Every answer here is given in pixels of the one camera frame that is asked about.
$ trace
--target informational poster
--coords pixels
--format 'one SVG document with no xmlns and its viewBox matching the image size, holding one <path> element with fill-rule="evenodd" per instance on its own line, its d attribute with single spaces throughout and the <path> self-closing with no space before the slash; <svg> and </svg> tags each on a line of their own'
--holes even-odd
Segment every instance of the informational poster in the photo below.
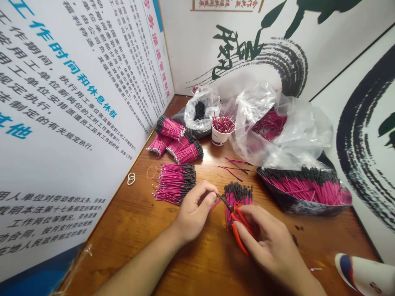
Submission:
<svg viewBox="0 0 395 296">
<path fill-rule="evenodd" d="M 156 1 L 5 0 L 0 43 L 2 282 L 87 240 L 174 90 Z"/>
<path fill-rule="evenodd" d="M 359 219 L 384 263 L 395 266 L 394 79 L 395 27 L 312 104 L 333 122 L 335 136 L 326 152 L 353 193 Z"/>
<path fill-rule="evenodd" d="M 265 81 L 310 100 L 394 23 L 393 0 L 161 1 L 177 94 Z"/>
</svg>

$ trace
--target scissor handle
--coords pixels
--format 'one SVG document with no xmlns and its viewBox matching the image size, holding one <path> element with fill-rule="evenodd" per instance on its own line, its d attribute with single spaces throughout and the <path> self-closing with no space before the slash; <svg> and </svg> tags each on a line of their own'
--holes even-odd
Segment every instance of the scissor handle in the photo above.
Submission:
<svg viewBox="0 0 395 296">
<path fill-rule="evenodd" d="M 237 230 L 237 226 L 234 223 L 232 223 L 232 228 L 233 228 L 233 234 L 235 235 L 237 244 L 239 245 L 240 249 L 244 252 L 244 254 L 246 254 L 247 256 L 250 256 L 250 254 L 248 253 L 248 251 L 246 250 L 246 248 L 244 247 L 244 245 L 240 239 L 239 231 Z"/>
<path fill-rule="evenodd" d="M 244 218 L 243 213 L 239 210 L 239 205 L 240 205 L 240 204 L 237 203 L 237 204 L 233 207 L 233 208 L 234 208 L 234 211 L 233 211 L 233 213 L 231 214 L 231 217 L 232 217 L 234 220 L 236 220 L 236 221 L 238 221 L 238 222 L 244 224 L 244 226 L 247 228 L 247 230 L 248 230 L 248 232 L 250 233 L 250 235 L 252 235 L 252 237 L 256 240 L 256 235 L 255 235 L 254 232 L 252 231 L 251 225 L 248 223 L 248 221 L 246 220 L 246 218 Z M 235 212 L 239 215 L 241 221 L 240 221 L 240 219 L 238 219 L 238 218 L 236 217 Z"/>
</svg>

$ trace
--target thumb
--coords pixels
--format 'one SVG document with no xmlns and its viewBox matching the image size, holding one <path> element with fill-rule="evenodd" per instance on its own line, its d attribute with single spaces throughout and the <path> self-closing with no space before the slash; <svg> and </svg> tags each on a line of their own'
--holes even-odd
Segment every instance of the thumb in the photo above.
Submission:
<svg viewBox="0 0 395 296">
<path fill-rule="evenodd" d="M 204 218 L 207 217 L 207 215 L 210 212 L 211 207 L 215 203 L 215 200 L 217 198 L 217 195 L 215 192 L 210 192 L 202 201 L 198 209 L 196 210 L 199 215 L 202 215 Z"/>
<path fill-rule="evenodd" d="M 252 235 L 248 232 L 247 228 L 243 224 L 238 221 L 234 221 L 236 224 L 237 230 L 240 235 L 240 239 L 243 242 L 243 245 L 249 251 L 251 256 L 263 266 L 266 266 L 268 263 L 267 252 L 261 247 L 261 245 L 252 237 Z"/>
</svg>

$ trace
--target white paper cup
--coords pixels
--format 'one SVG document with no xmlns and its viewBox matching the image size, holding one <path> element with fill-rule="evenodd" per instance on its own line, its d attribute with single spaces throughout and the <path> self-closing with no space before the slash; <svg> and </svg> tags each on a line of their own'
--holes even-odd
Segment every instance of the white paper cup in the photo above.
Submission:
<svg viewBox="0 0 395 296">
<path fill-rule="evenodd" d="M 342 253 L 336 255 L 335 264 L 343 280 L 363 295 L 394 295 L 394 266 Z"/>
<path fill-rule="evenodd" d="M 228 140 L 231 133 L 233 133 L 233 131 L 227 134 L 218 132 L 213 126 L 211 131 L 211 142 L 216 146 L 222 146 Z"/>
</svg>

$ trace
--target orange scissors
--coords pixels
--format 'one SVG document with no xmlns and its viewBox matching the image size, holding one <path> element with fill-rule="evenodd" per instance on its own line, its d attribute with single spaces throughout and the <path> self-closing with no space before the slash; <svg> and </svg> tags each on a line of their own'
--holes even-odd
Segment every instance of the orange scissors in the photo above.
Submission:
<svg viewBox="0 0 395 296">
<path fill-rule="evenodd" d="M 221 195 L 219 195 L 217 193 L 217 196 L 224 202 L 224 204 L 228 207 L 229 211 L 230 211 L 230 216 L 232 217 L 233 221 L 238 221 L 241 224 L 244 225 L 244 227 L 248 230 L 248 232 L 252 235 L 252 237 L 254 239 L 256 239 L 256 235 L 254 234 L 252 227 L 250 226 L 250 224 L 247 222 L 246 218 L 244 218 L 243 214 L 241 213 L 241 211 L 239 210 L 240 206 L 243 206 L 243 204 L 237 203 L 235 206 L 231 206 Z M 249 256 L 250 254 L 248 253 L 248 251 L 246 250 L 246 248 L 244 247 L 241 239 L 240 239 L 240 235 L 239 232 L 237 230 L 237 227 L 235 224 L 232 224 L 232 228 L 233 228 L 233 234 L 235 235 L 237 244 L 239 245 L 240 249 L 247 255 Z"/>
</svg>

